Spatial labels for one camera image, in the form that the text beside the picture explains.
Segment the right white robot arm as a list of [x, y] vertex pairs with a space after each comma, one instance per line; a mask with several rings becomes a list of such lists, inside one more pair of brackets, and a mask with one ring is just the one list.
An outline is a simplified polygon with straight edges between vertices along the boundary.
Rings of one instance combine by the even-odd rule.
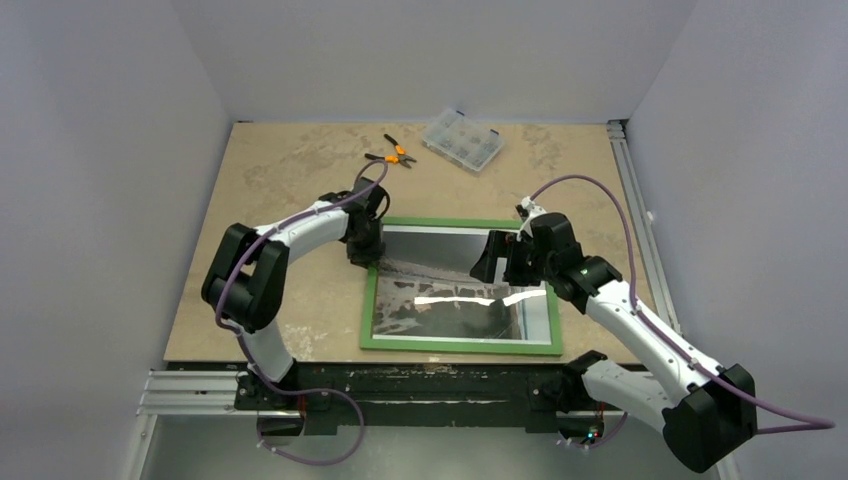
[[571, 363], [561, 392], [576, 407], [592, 400], [612, 404], [658, 431], [688, 469], [703, 473], [752, 439], [758, 428], [752, 375], [723, 367], [667, 326], [602, 257], [583, 253], [561, 213], [530, 214], [518, 231], [489, 232], [471, 277], [484, 283], [501, 275], [511, 286], [546, 284], [557, 297], [612, 333], [649, 371], [644, 377], [597, 353]]

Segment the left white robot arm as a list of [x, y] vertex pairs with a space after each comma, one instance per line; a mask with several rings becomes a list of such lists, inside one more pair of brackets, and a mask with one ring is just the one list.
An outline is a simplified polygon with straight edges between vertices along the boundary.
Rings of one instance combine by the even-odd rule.
[[297, 399], [298, 364], [277, 326], [291, 264], [328, 243], [344, 244], [348, 261], [376, 264], [385, 252], [383, 218], [389, 193], [368, 178], [352, 189], [321, 196], [277, 224], [235, 223], [221, 239], [201, 288], [218, 327], [233, 333], [249, 370], [260, 378], [259, 395], [272, 408]]

